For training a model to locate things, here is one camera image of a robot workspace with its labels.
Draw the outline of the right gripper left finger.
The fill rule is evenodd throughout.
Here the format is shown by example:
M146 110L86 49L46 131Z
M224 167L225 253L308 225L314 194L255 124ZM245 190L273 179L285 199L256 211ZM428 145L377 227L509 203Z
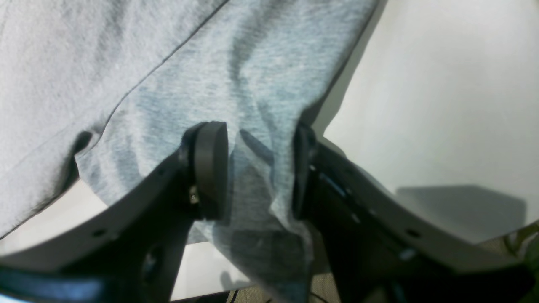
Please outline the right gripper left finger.
M168 303L194 221L223 218L224 122L189 128L141 183L87 222L1 258L2 303Z

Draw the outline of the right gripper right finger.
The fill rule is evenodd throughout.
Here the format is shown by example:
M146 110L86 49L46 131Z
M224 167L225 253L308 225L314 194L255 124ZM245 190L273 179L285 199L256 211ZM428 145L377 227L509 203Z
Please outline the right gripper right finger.
M366 303L519 303L537 283L529 263L489 252L399 205L368 173L317 141L294 134L295 219L320 234L339 298Z

